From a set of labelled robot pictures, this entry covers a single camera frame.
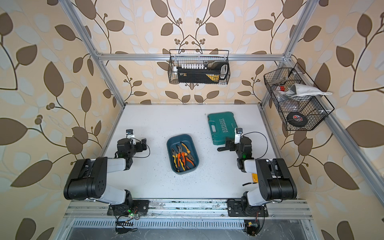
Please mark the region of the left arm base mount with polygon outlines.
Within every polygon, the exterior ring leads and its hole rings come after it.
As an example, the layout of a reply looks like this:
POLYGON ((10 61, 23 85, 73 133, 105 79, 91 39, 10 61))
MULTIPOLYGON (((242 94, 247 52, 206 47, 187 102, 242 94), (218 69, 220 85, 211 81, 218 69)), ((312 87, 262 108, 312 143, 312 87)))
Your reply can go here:
POLYGON ((149 200, 132 200, 129 204, 109 205, 108 216, 137 217, 145 216, 149 210, 149 200))

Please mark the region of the orange long nose pliers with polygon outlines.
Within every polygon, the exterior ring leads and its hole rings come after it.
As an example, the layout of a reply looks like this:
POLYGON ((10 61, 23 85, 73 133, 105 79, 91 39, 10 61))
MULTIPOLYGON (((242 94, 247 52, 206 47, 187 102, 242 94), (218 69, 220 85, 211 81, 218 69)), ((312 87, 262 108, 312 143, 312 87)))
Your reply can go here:
POLYGON ((179 153, 181 152, 184 153, 186 170, 193 169, 196 165, 195 165, 195 160, 194 160, 194 157, 192 156, 192 153, 190 155, 185 155, 185 152, 184 152, 185 149, 183 148, 181 143, 177 147, 178 147, 179 153))

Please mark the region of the teal plastic storage box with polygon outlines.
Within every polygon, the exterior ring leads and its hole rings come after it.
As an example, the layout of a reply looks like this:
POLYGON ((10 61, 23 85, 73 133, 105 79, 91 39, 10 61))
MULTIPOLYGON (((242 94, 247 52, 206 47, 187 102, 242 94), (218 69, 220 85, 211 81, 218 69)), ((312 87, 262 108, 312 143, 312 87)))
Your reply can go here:
POLYGON ((171 137, 167 141, 171 169, 182 175, 197 169, 200 161, 193 139, 188 134, 171 137))

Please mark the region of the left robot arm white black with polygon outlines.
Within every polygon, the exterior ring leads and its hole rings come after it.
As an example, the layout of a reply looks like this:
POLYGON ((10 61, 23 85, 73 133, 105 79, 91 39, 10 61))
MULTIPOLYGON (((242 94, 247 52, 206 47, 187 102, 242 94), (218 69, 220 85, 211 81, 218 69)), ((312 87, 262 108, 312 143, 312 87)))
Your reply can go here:
POLYGON ((132 194, 119 190, 107 182, 107 175, 128 171, 135 154, 150 150, 147 140, 124 138, 118 141, 114 158, 98 157, 75 162, 64 187, 67 200, 95 200, 111 206, 133 208, 132 194))

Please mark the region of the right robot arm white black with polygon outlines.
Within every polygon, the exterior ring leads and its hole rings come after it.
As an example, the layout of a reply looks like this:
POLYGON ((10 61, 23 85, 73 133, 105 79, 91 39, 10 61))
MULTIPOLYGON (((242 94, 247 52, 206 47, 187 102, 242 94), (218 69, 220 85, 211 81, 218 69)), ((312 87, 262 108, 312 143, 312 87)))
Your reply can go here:
POLYGON ((258 177, 257 187, 245 192, 241 198, 244 210, 297 197, 297 187, 285 160, 253 158, 250 138, 241 137, 237 142, 228 140, 218 151, 235 152, 238 156, 238 168, 244 173, 256 174, 258 177))

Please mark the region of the orange handled pliers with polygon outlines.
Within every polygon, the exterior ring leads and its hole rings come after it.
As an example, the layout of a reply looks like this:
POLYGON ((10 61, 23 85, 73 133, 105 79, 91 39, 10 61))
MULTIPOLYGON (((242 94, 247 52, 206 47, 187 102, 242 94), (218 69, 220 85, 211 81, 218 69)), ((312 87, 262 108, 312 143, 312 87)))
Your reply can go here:
POLYGON ((182 168, 182 170, 185 171, 186 167, 185 167, 184 153, 183 152, 178 153, 178 157, 179 157, 179 162, 180 162, 180 168, 182 168))

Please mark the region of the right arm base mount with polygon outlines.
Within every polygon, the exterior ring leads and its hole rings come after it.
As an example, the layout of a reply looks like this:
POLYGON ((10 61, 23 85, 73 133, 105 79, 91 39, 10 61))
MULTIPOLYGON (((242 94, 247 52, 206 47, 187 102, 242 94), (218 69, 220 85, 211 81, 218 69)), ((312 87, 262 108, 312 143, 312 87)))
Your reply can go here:
POLYGON ((243 200, 227 200, 229 217, 268 217, 267 207, 250 206, 243 200))

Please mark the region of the yellow black combination pliers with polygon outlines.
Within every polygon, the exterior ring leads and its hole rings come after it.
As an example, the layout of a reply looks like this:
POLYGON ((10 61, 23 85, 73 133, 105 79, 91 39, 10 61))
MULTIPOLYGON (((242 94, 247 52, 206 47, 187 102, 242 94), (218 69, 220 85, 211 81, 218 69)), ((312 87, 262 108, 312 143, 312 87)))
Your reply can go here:
POLYGON ((180 162, 179 162, 178 153, 175 151, 174 148, 171 148, 171 151, 172 151, 173 158, 174 158, 175 168, 176 168, 177 172, 179 172, 180 171, 180 162))

